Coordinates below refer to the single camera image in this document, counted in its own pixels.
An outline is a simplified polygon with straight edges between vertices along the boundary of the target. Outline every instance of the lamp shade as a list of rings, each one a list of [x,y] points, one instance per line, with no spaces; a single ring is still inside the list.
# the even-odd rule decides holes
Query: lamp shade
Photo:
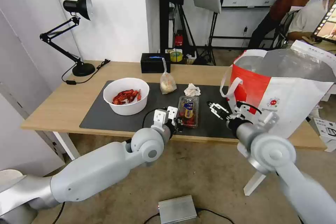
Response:
[[[79,13],[82,17],[92,20],[93,11],[92,11],[92,2],[91,0],[65,0],[63,2],[63,7],[66,11],[72,13]]]

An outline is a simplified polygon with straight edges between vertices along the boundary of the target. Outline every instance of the lamp arm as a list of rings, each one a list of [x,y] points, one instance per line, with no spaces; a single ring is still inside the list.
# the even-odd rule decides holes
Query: lamp arm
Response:
[[[69,53],[68,51],[65,51],[63,48],[61,48],[60,46],[56,45],[54,42],[52,42],[51,40],[69,30],[71,30],[72,28],[74,28],[75,26],[78,26],[79,25],[79,20],[80,20],[80,17],[77,17],[77,16],[74,16],[72,18],[70,18],[68,21],[60,24],[59,26],[55,27],[54,29],[51,29],[50,31],[47,31],[46,33],[42,33],[40,35],[40,39],[47,43],[48,45],[52,46],[53,48],[55,48],[57,51],[59,51],[60,53],[64,54],[65,56],[67,56],[69,59],[71,59],[72,61],[76,62],[77,64],[81,64],[82,61],[80,59],[80,57],[77,57],[71,53]],[[62,31],[56,31],[54,32],[55,30],[61,28],[62,26],[70,23],[70,22],[74,22],[74,25],[66,28],[65,30],[62,30]]]

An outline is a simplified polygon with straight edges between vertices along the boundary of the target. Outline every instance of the white bowl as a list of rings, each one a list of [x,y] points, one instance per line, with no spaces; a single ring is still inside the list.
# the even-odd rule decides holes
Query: white bowl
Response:
[[[117,96],[118,93],[126,90],[139,90],[141,89],[141,100],[137,101],[137,98],[129,104],[115,105],[112,103],[113,98]],[[112,110],[122,116],[130,116],[139,113],[146,107],[147,97],[149,94],[148,84],[137,78],[123,78],[118,79],[106,86],[103,91],[104,100],[110,105]]]

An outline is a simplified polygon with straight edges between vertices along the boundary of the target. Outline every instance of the lamp base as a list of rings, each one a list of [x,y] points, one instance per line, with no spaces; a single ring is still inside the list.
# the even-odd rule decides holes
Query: lamp base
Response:
[[[87,75],[93,74],[95,70],[96,68],[94,67],[94,65],[90,63],[81,63],[81,64],[77,64],[72,69],[72,73],[75,76],[87,76]]]

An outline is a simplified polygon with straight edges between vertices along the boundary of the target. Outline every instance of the crayfish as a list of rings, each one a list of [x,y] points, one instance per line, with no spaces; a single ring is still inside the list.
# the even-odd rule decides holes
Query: crayfish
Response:
[[[138,90],[126,90],[126,91],[122,91],[119,94],[117,94],[117,96],[115,96],[113,98],[113,104],[115,105],[123,105],[123,104],[128,104],[131,103],[132,101],[134,101],[134,99],[138,97],[138,101],[141,100],[141,93],[140,93],[140,89]]]

